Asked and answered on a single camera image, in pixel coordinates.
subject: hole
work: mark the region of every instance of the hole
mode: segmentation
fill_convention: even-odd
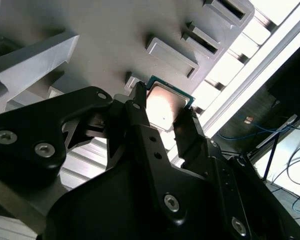
[[[155,152],[155,153],[154,153],[154,156],[155,156],[157,159],[162,159],[161,154],[158,153],[158,152]]]
[[[49,153],[50,149],[49,149],[48,146],[41,146],[41,147],[39,148],[39,151],[42,152],[42,153],[47,154],[47,153]]]
[[[149,137],[149,139],[150,139],[152,142],[156,142],[156,141],[157,141],[157,139],[156,139],[154,136]]]
[[[0,138],[2,139],[2,140],[11,140],[11,135],[10,134],[8,134],[8,133],[2,133],[2,134],[0,134]]]
[[[222,169],[222,172],[223,172],[225,175],[227,175],[227,176],[230,175],[229,172],[228,172],[227,170],[225,170],[225,169]]]
[[[101,98],[101,99],[106,99],[106,98],[107,98],[107,96],[104,95],[104,94],[101,93],[101,92],[98,93],[98,97]]]
[[[174,207],[176,205],[175,201],[172,200],[171,198],[168,199],[169,204]]]
[[[195,40],[198,44],[200,44],[202,47],[204,47],[205,49],[207,49],[209,52],[211,52],[212,54],[215,54],[218,49],[215,48],[214,46],[212,46],[209,42],[207,42],[206,40],[202,39],[201,37],[199,37],[198,35],[189,32],[188,35]]]
[[[234,189],[232,188],[232,186],[229,184],[229,183],[225,183],[226,187],[230,190],[230,191],[233,191]]]
[[[218,0],[226,9],[233,13],[238,19],[242,19],[245,15],[236,6],[234,6],[229,0]]]

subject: screw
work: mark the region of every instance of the screw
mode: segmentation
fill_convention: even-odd
[[[0,131],[0,144],[8,145],[13,144],[17,141],[18,137],[15,133],[8,130],[1,130]]]
[[[34,151],[43,158],[50,158],[56,152],[54,146],[45,142],[39,143],[37,146],[35,146]]]
[[[136,109],[140,109],[140,106],[136,103],[132,104],[132,106],[134,106]]]
[[[213,141],[213,140],[210,140],[210,143],[214,146],[214,147],[218,147],[218,145],[216,144],[216,142],[215,141]]]
[[[178,200],[172,196],[171,194],[167,194],[164,196],[164,204],[168,207],[171,212],[179,211],[179,202]]]
[[[238,164],[240,164],[242,167],[245,167],[245,166],[246,166],[243,162],[240,161],[240,158],[239,158],[239,157],[236,159],[236,161],[237,161]]]
[[[245,226],[235,217],[232,217],[231,220],[232,227],[240,234],[242,237],[245,237],[247,235],[247,230]]]
[[[104,94],[101,93],[101,92],[98,93],[98,97],[101,98],[101,99],[106,99],[106,98],[107,98],[107,96],[104,95]]]

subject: processor chip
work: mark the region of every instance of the processor chip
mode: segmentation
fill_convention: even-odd
[[[146,112],[149,122],[168,132],[184,108],[189,108],[194,98],[180,89],[152,76],[147,84]]]

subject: metal frame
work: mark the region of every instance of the metal frame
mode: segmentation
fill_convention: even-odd
[[[78,35],[63,32],[0,56],[0,113],[8,101],[62,63],[69,62],[78,39]]]
[[[199,118],[212,137],[300,47],[300,4]]]

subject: blue cable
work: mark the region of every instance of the blue cable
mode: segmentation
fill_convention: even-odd
[[[259,126],[258,124],[254,123],[254,122],[251,122],[251,124],[254,125],[254,126],[256,126],[256,127],[259,128],[259,129],[263,130],[263,131],[270,132],[270,133],[282,133],[282,132],[284,132],[284,131],[286,131],[286,130],[289,129],[289,126],[288,126],[288,125],[285,126],[285,127],[284,127],[283,129],[281,129],[281,130],[273,130],[273,129],[266,129],[266,128],[262,127],[262,126]]]
[[[296,203],[297,203],[299,200],[300,200],[300,197],[298,197],[298,198],[294,201],[294,203],[292,204],[292,209],[293,209],[295,212],[297,212],[297,213],[300,214],[300,210],[296,209]]]
[[[265,129],[265,128],[261,128],[261,129],[262,129],[263,131],[256,132],[256,133],[252,133],[252,134],[247,135],[247,136],[227,137],[227,136],[221,135],[219,131],[217,132],[217,135],[220,136],[222,139],[232,141],[232,140],[247,139],[247,138],[250,138],[250,137],[254,137],[255,135],[264,134],[264,133],[282,133],[282,132],[288,130],[289,128],[288,128],[288,127],[285,127],[285,128],[283,128],[282,130],[277,130],[277,131],[274,131],[276,128],[274,128],[274,129]]]
[[[239,137],[227,137],[227,136],[223,136],[223,135],[221,135],[221,133],[219,131],[216,134],[219,137],[221,137],[222,139],[232,141],[232,140],[239,140],[239,139],[247,139],[247,138],[253,137],[255,135],[264,134],[264,133],[268,133],[268,131],[260,131],[260,132],[257,132],[257,133],[252,133],[252,134],[247,135],[247,136],[239,136]]]

